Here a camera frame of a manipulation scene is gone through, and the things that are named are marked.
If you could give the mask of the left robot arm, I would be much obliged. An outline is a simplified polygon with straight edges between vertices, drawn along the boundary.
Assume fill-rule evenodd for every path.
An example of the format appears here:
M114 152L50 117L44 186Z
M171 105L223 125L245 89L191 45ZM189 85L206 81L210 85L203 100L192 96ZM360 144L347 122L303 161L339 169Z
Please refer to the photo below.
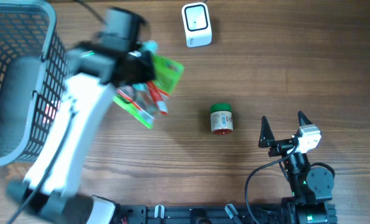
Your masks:
M117 203L79 193L81 171L117 89L154 80L157 51L153 40L134 50L82 42L68 51L72 75L65 80L44 148L24 180L7 185L8 196L20 205L9 223L22 212L51 223L112 223L117 219Z

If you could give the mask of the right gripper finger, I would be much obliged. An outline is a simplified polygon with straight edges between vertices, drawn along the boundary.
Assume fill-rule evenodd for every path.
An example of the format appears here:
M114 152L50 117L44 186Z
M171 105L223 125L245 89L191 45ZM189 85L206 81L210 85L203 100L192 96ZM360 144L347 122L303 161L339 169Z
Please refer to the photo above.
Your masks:
M313 124L306 116L305 114L302 112L302 111L299 111L297 113L298 115L298 122L299 122L299 126L306 126L306 125L311 125Z
M259 138L259 148L272 147L275 143L275 137L270 128L268 119L266 116L262 116L262 125Z

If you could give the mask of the green gummy candy bag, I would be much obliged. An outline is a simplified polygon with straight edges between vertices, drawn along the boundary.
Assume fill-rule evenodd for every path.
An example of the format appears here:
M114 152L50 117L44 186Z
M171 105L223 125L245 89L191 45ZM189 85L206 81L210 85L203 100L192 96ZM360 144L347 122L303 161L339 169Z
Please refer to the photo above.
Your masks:
M184 67L179 62L159 55L153 55L153 65L156 73L154 84L169 94L169 98L181 79ZM145 91L134 93L131 86L116 90L113 102L131 114L148 129L153 128L155 118L163 115L157 109L145 83Z

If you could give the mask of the red stick sachet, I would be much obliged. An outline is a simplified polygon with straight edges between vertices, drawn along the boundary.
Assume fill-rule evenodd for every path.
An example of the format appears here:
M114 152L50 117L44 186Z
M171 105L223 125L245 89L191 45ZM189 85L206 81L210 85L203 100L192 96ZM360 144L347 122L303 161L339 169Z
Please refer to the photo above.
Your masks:
M152 81L147 82L146 86L159 112L163 115L167 115L168 108L166 106L166 100L169 98L169 94L160 90Z

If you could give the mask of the green lid jar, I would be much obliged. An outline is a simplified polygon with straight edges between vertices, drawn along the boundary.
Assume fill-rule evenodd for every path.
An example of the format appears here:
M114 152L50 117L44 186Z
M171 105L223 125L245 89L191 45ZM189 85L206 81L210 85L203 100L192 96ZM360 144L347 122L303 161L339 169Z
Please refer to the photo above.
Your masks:
M213 134L230 134L233 127L232 108L228 103L216 103L210 107Z

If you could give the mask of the teal white wipes packet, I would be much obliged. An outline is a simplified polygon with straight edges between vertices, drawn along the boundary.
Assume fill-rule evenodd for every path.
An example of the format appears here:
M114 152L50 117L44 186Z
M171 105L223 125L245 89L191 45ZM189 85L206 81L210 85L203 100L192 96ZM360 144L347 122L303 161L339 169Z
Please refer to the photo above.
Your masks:
M153 55L158 48L156 41L148 40L135 52L135 80L131 85L134 93L145 91L145 83L155 79Z

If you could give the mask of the small red orange box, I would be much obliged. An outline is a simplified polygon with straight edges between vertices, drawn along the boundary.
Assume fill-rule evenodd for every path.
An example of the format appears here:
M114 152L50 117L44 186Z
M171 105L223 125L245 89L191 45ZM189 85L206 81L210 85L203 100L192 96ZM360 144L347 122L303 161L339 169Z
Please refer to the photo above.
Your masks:
M53 122L56 112L59 108L60 101L52 101L51 103L47 103L44 111L45 116L42 118L42 124L49 124Z

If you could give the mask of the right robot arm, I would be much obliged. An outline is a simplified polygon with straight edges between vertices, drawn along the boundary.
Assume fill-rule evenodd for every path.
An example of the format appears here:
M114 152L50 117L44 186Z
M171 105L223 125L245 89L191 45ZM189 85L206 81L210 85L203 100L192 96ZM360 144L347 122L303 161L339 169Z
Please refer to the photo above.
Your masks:
M329 165L310 163L307 152L321 140L321 130L302 111L298 112L299 128L289 139L276 140L268 119L262 117L259 147L269 148L270 157L282 158L281 170L290 184L291 197L281 201L280 223L337 223L332 200L335 171Z

